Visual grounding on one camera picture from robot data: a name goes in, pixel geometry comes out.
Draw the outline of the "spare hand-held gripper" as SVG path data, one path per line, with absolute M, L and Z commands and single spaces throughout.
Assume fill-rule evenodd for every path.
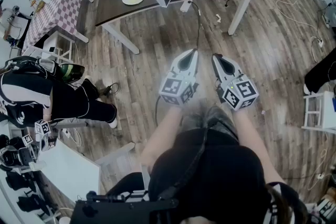
M 29 134 L 27 134 L 27 135 L 22 137 L 22 141 L 24 143 L 24 146 L 28 147 L 34 140 L 32 139 L 32 137 Z
M 35 134 L 39 134 L 41 136 L 48 135 L 51 133 L 49 123 L 44 120 L 39 120 L 35 122 Z

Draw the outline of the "person's left forearm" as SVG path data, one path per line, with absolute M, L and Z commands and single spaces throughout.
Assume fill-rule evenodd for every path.
M 140 157 L 142 165 L 151 169 L 156 160 L 173 146 L 182 116 L 182 109 L 177 106 L 173 106 L 168 110 L 146 143 Z

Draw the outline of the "person's right forearm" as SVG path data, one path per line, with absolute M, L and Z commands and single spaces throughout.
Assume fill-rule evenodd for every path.
M 237 130 L 237 136 L 242 146 L 251 149 L 259 158 L 262 168 L 264 170 L 264 178 L 266 183 L 282 182 L 284 180 L 280 177 L 271 162 L 268 151 L 265 147 L 256 128 L 249 119 L 245 109 L 232 112 L 233 121 Z

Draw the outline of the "white power strip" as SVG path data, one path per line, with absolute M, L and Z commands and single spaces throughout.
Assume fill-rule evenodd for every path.
M 188 12 L 191 5 L 192 5 L 191 0 L 184 1 L 181 8 L 180 8 L 180 11 L 183 12 L 183 13 Z
M 71 133 L 71 131 L 67 128 L 63 128 L 61 129 L 61 132 L 69 139 L 71 139 L 77 147 L 81 147 L 82 146 L 82 138 L 80 133 L 78 132 L 77 128 L 75 128 L 75 136 L 73 136 L 73 134 Z

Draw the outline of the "person's dark top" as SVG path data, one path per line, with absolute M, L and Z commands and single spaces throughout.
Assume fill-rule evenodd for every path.
M 175 198 L 173 224 L 203 217 L 216 224 L 303 224 L 306 210 L 298 194 L 281 182 L 267 183 L 257 155 L 230 135 L 210 129 L 180 133 L 155 162 L 148 187 L 150 201 L 178 182 L 199 150 L 193 177 Z

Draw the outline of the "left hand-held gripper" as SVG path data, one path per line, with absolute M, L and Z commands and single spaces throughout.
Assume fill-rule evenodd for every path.
M 183 106 L 193 97 L 198 83 L 198 50 L 190 49 L 178 55 L 160 85 L 159 96 L 164 102 Z

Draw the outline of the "checkered cloth table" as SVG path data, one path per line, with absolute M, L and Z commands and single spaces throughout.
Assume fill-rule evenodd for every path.
M 49 31 L 59 27 L 85 43 L 89 39 L 77 31 L 77 20 L 82 0 L 50 0 L 33 15 L 28 27 L 22 52 L 43 38 Z

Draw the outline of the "green striped round object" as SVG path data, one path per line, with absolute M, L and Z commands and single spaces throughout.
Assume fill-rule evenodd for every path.
M 75 63 L 60 64 L 60 75 L 65 83 L 72 84 L 80 80 L 85 72 L 85 67 Z

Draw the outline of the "white table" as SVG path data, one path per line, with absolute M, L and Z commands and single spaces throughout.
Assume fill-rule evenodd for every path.
M 101 167 L 61 140 L 52 149 L 40 152 L 38 160 L 45 162 L 41 172 L 71 201 L 85 198 L 90 191 L 100 193 Z

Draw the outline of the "person's grey skirt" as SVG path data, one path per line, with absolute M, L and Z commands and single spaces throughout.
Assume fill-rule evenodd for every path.
M 235 144 L 239 143 L 237 131 L 232 120 L 224 110 L 217 105 L 210 107 L 203 114 L 189 114 L 184 116 L 181 121 L 180 131 L 184 132 L 204 127 L 208 127 L 209 132 L 216 131 L 220 133 L 220 138 L 222 139 L 228 139 Z

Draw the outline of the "black chest rig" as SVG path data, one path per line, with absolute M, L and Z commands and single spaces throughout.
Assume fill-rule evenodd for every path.
M 86 200 L 76 201 L 69 224 L 172 224 L 175 198 L 149 201 L 146 190 L 119 195 L 90 191 Z

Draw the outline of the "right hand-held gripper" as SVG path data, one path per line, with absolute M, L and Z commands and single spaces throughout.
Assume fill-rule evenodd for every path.
M 254 83 L 245 75 L 238 63 L 221 54 L 212 55 L 215 76 L 220 80 L 218 96 L 221 103 L 226 103 L 232 110 L 238 111 L 251 106 L 259 97 Z M 235 76 L 227 81 L 226 76 Z

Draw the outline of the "white stool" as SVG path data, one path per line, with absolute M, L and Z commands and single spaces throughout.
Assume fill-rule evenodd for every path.
M 58 46 L 58 42 L 60 41 L 61 38 L 69 42 L 68 50 L 63 50 Z M 56 63 L 73 63 L 72 46 L 74 43 L 75 43 L 74 40 L 56 31 L 44 41 L 42 48 L 38 48 L 36 46 L 30 46 L 23 53 L 23 55 L 34 58 L 53 60 Z
M 333 105 L 333 92 L 324 91 L 305 95 L 305 117 L 302 129 L 328 132 L 336 135 L 336 110 Z M 310 110 L 310 101 L 316 101 L 317 107 L 315 110 Z M 317 123 L 313 126 L 308 125 L 308 117 L 316 116 Z

